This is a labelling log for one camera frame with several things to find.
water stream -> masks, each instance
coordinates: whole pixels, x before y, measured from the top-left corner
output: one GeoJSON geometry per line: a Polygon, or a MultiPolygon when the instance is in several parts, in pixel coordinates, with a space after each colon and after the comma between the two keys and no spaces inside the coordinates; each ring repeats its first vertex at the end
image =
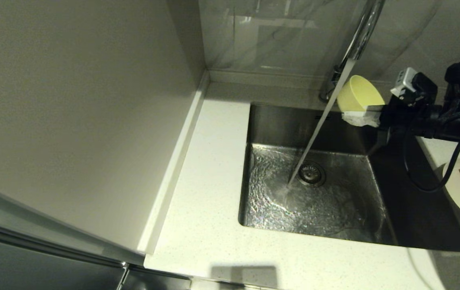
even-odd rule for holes
{"type": "Polygon", "coordinates": [[[316,126],[316,129],[314,130],[314,134],[312,134],[312,137],[310,138],[309,144],[305,148],[305,151],[303,151],[303,155],[301,156],[298,164],[296,165],[296,168],[294,169],[294,172],[291,175],[291,178],[289,179],[289,183],[287,183],[287,187],[289,187],[292,183],[292,181],[296,178],[296,175],[298,174],[298,170],[300,169],[301,165],[305,161],[305,158],[307,154],[309,153],[310,148],[312,147],[312,144],[314,143],[314,140],[316,137],[318,137],[318,133],[320,132],[320,129],[323,125],[323,123],[326,120],[326,117],[328,116],[328,113],[330,112],[330,109],[332,108],[333,104],[335,103],[335,100],[337,99],[337,95],[339,94],[340,90],[344,86],[344,83],[348,79],[351,69],[355,65],[355,60],[354,59],[348,59],[346,61],[346,65],[344,66],[344,69],[342,70],[342,74],[340,75],[340,79],[335,85],[335,89],[333,90],[333,93],[328,100],[328,104],[325,107],[325,110],[323,111],[323,115],[321,116],[321,119],[318,121],[318,126],[316,126]]]}

stainless steel sink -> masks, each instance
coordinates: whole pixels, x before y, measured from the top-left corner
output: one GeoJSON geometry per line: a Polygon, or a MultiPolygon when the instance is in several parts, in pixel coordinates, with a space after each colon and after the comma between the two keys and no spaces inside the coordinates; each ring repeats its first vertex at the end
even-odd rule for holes
{"type": "MultiPolygon", "coordinates": [[[[460,224],[445,194],[421,193],[403,171],[401,140],[370,154],[375,129],[331,112],[287,187],[322,111],[252,106],[239,222],[258,229],[460,251],[460,224]]],[[[437,182],[415,139],[421,183],[437,182]]]]}

wall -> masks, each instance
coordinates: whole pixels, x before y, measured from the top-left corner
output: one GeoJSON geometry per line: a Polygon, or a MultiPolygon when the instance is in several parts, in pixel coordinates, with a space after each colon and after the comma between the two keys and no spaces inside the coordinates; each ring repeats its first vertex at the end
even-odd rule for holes
{"type": "MultiPolygon", "coordinates": [[[[349,44],[365,0],[199,0],[209,68],[324,76],[349,44]]],[[[386,0],[354,73],[394,82],[413,66],[444,85],[460,61],[460,0],[386,0]]]]}
{"type": "Polygon", "coordinates": [[[202,56],[195,0],[0,0],[2,196],[135,249],[202,56]]]}

drain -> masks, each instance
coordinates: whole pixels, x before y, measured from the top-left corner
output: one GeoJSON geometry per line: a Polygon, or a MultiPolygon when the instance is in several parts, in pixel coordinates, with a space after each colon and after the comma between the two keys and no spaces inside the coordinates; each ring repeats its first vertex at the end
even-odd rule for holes
{"type": "Polygon", "coordinates": [[[326,180],[323,168],[313,161],[305,161],[299,168],[297,176],[302,184],[315,187],[322,186],[326,180]]]}

tile backsplash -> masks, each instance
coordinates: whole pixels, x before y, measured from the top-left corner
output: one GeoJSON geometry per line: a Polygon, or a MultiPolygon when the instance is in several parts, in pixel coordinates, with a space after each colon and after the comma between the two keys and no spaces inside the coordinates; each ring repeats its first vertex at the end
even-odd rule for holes
{"type": "MultiPolygon", "coordinates": [[[[228,71],[323,76],[366,0],[199,0],[206,64],[228,71]]],[[[445,86],[460,61],[460,0],[386,0],[354,74],[394,81],[412,66],[445,86]]]]}

